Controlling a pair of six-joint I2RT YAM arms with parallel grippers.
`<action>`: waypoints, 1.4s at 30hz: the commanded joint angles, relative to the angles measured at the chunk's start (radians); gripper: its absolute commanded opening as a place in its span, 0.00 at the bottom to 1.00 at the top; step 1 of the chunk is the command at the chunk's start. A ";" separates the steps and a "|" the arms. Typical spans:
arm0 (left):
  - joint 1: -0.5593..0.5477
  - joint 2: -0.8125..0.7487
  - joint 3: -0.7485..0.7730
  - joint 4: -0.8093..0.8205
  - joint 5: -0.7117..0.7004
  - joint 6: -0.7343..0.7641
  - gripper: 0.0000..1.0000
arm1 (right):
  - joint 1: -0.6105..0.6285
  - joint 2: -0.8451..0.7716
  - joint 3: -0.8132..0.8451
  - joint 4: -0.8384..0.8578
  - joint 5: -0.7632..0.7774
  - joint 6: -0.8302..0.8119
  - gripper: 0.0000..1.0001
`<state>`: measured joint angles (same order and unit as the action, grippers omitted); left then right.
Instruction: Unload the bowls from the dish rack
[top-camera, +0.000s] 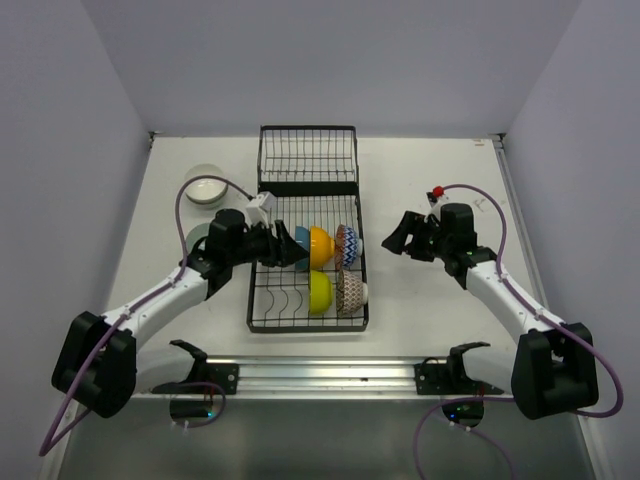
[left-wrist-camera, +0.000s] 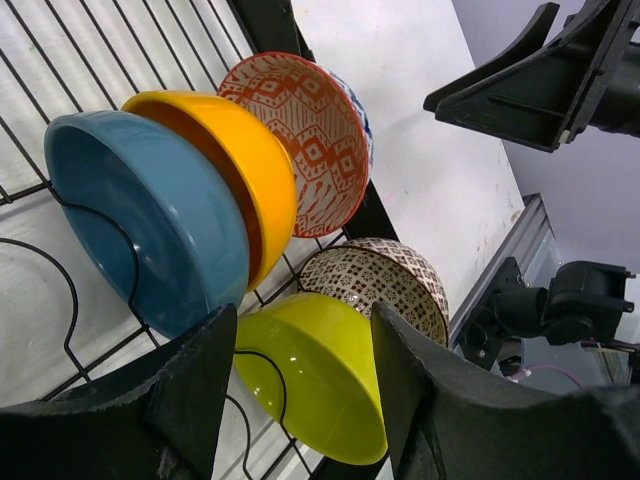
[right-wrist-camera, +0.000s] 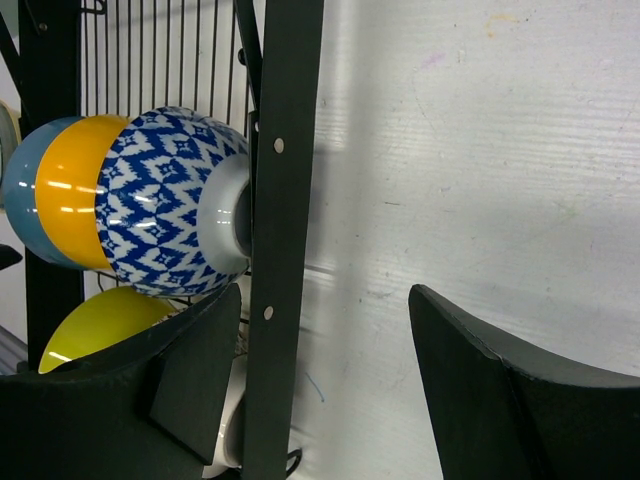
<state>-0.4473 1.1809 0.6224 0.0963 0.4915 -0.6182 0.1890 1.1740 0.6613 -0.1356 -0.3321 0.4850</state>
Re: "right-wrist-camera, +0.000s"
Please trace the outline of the pale grey-green bowl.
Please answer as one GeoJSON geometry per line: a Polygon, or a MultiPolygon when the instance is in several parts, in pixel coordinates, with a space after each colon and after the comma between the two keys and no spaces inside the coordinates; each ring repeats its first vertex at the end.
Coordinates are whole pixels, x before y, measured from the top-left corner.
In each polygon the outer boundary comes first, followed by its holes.
{"type": "Polygon", "coordinates": [[[4,184],[9,161],[22,141],[19,125],[19,113],[11,109],[3,100],[0,101],[0,141],[1,141],[1,210],[5,209],[4,184]]]}

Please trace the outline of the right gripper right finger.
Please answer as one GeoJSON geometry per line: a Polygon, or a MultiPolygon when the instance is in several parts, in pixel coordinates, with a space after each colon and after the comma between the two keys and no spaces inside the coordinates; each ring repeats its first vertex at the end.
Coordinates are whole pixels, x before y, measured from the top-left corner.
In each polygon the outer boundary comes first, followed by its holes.
{"type": "Polygon", "coordinates": [[[408,305],[444,478],[638,478],[638,377],[540,348],[424,285],[408,305]]]}

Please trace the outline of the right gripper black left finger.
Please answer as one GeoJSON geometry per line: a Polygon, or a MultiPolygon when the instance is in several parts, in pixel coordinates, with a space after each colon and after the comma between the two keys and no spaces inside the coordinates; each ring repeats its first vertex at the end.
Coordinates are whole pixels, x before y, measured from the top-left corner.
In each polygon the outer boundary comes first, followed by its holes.
{"type": "Polygon", "coordinates": [[[1,380],[5,479],[198,479],[213,460],[237,285],[47,374],[1,380]]]}

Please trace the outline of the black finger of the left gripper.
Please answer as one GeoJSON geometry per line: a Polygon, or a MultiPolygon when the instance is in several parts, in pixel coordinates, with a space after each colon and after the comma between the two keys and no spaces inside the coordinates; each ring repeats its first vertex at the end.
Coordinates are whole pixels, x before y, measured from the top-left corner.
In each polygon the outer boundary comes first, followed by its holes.
{"type": "Polygon", "coordinates": [[[10,245],[0,245],[0,270],[3,271],[11,266],[20,263],[23,255],[10,245]]]}

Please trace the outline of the blue ceramic bowl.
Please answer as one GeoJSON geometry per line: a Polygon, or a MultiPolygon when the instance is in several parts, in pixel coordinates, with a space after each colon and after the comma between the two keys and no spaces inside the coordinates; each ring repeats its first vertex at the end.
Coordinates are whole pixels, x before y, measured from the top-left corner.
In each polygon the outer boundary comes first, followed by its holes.
{"type": "Polygon", "coordinates": [[[82,116],[63,117],[29,133],[11,155],[2,180],[5,212],[25,248],[50,264],[76,270],[83,270],[83,267],[64,255],[43,229],[36,208],[35,183],[38,167],[49,145],[62,131],[81,119],[82,116]]]}

